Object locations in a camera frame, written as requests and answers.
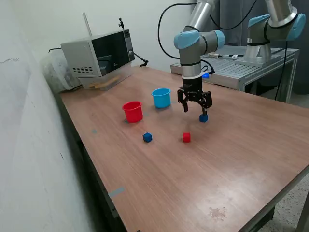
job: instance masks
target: blue cup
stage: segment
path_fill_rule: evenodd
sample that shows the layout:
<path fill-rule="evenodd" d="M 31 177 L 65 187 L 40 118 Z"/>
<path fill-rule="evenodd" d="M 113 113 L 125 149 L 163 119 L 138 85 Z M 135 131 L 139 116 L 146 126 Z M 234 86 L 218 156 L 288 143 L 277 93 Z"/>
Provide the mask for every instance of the blue cup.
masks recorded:
<path fill-rule="evenodd" d="M 170 105 L 169 93 L 170 93 L 169 88 L 158 88 L 151 93 L 151 95 L 154 98 L 156 108 L 162 109 Z"/>

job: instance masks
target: gray wall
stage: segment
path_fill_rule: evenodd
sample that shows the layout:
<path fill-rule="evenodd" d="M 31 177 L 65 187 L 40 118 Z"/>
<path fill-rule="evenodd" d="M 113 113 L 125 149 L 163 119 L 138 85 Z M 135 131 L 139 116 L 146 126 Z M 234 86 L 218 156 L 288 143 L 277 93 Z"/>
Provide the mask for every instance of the gray wall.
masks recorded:
<path fill-rule="evenodd" d="M 0 31 L 0 231 L 102 231 L 80 151 L 8 0 Z"/>

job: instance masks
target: blue light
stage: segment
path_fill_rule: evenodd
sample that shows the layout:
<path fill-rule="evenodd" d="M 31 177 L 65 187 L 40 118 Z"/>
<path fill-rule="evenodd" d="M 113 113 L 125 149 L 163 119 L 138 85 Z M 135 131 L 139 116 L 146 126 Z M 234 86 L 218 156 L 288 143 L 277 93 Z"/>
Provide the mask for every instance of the blue light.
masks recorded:
<path fill-rule="evenodd" d="M 203 78 L 203 79 L 208 79 L 208 78 L 209 78 L 209 74 L 208 74 L 208 73 L 205 73 L 204 75 L 202 75 L 202 78 Z"/>

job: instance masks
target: table leg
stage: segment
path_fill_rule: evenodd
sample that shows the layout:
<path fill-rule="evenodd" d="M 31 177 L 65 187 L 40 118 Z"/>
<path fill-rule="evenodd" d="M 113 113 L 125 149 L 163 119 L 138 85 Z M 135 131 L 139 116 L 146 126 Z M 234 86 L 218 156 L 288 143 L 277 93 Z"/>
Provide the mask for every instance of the table leg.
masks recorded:
<path fill-rule="evenodd" d="M 309 193 L 307 195 L 303 212 L 301 213 L 296 232 L 309 231 Z"/>
<path fill-rule="evenodd" d="M 285 65 L 280 89 L 277 96 L 277 100 L 280 102 L 289 103 L 290 101 L 297 61 L 298 57 L 296 56 L 293 62 Z"/>
<path fill-rule="evenodd" d="M 258 232 L 263 226 L 274 218 L 275 207 L 273 207 L 249 232 Z"/>

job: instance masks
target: blue cube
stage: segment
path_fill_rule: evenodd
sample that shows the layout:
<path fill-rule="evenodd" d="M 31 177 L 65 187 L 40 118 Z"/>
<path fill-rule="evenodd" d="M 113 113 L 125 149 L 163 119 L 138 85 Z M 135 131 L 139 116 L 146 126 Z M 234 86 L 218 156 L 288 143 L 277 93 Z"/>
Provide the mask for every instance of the blue cube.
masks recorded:
<path fill-rule="evenodd" d="M 202 75 L 203 79 L 209 79 L 209 73 L 205 73 L 204 75 Z"/>
<path fill-rule="evenodd" d="M 150 133 L 146 133 L 146 134 L 143 135 L 144 142 L 149 143 L 150 141 L 152 141 L 152 139 L 153 139 L 153 137 Z"/>
<path fill-rule="evenodd" d="M 207 120 L 208 120 L 208 115 L 200 115 L 199 116 L 200 122 L 207 122 Z"/>

